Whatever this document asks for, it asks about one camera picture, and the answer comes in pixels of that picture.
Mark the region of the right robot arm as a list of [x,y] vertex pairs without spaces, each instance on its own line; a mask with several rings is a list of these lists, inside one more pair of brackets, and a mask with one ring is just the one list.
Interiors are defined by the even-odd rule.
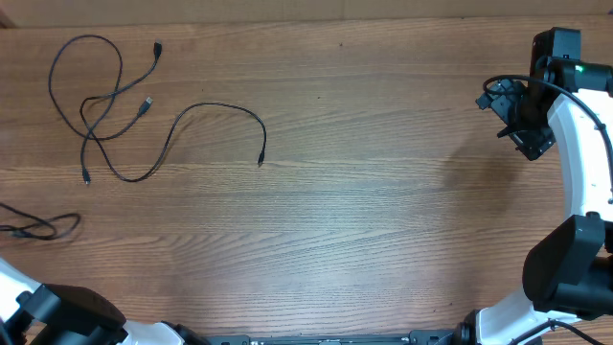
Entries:
[[581,59],[581,33],[553,27],[533,39],[530,73],[486,80],[476,103],[491,109],[526,158],[557,146],[564,221],[527,255],[522,286],[472,311],[453,331],[428,332],[434,344],[539,344],[612,312],[612,68]]

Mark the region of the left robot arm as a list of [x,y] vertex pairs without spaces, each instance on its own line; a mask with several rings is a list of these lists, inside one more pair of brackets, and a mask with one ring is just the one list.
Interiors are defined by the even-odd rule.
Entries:
[[26,344],[26,332],[44,325],[33,344],[186,345],[208,341],[168,322],[129,321],[107,299],[86,287],[41,284],[1,262],[1,342]]

